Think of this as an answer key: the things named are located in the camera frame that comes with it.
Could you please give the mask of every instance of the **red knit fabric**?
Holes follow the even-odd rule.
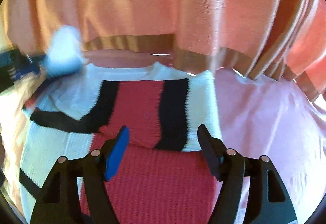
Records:
[[[161,139],[159,103],[164,81],[121,81],[108,125],[99,132],[116,137],[121,126],[130,133],[130,144],[153,148]]]
[[[107,136],[95,134],[91,149]],[[206,224],[216,180],[200,152],[172,152],[129,145],[118,174],[105,183],[121,224]],[[84,186],[81,208],[90,215]]]

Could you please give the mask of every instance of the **orange curtain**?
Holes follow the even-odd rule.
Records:
[[[85,50],[165,53],[194,73],[229,67],[295,79],[311,101],[326,88],[325,0],[4,0],[1,18],[7,43],[30,54],[69,24]]]

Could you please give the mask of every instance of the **black stripe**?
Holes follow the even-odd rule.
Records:
[[[159,105],[161,140],[156,149],[181,151],[187,142],[187,117],[185,103],[188,80],[166,80]]]
[[[38,198],[41,192],[41,188],[34,183],[21,168],[19,168],[19,182],[25,187],[25,189],[31,194],[35,199]]]
[[[30,117],[40,126],[51,127],[65,132],[90,134],[107,125],[119,89],[119,81],[103,81],[98,100],[90,112],[77,121],[63,112],[46,112],[37,109]]]

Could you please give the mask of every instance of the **blue blurred object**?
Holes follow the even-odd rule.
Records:
[[[42,63],[48,78],[74,74],[82,69],[81,41],[79,30],[72,26],[63,26],[54,33]]]
[[[106,170],[104,177],[107,181],[111,180],[111,178],[116,175],[128,143],[129,129],[124,126],[116,137],[116,142],[110,156],[108,156],[106,159]]]

